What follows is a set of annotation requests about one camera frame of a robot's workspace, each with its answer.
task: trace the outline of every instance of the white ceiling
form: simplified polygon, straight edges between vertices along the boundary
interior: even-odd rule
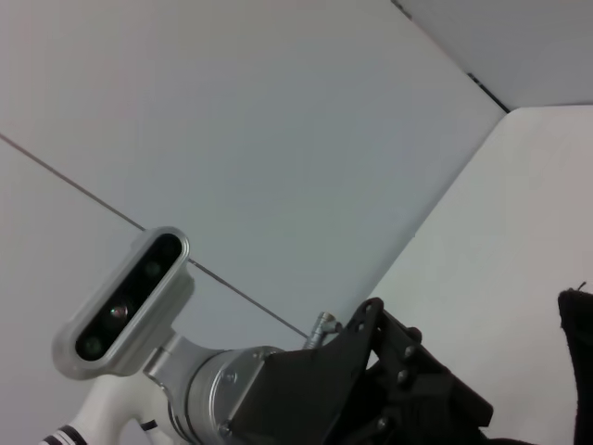
[[[593,103],[593,2],[401,3],[508,108]]]

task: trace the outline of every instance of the white surface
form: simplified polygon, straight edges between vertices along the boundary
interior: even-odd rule
[[[593,278],[591,140],[592,107],[512,112],[372,292],[494,405],[490,437],[572,443],[557,297]]]
[[[387,0],[6,0],[0,58],[0,132],[303,331],[502,116]]]
[[[509,108],[593,102],[593,3],[401,0]]]
[[[54,369],[59,325],[120,262],[138,231],[0,142],[0,431],[6,443],[39,443],[80,408],[90,384]],[[303,339],[192,268],[196,295],[175,326],[205,346]],[[144,443],[137,427],[122,443]]]

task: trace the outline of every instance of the camera housing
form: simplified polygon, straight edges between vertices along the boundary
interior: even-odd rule
[[[57,370],[76,380],[132,375],[173,333],[194,290],[189,240],[178,229],[143,232],[131,252],[54,338]]]

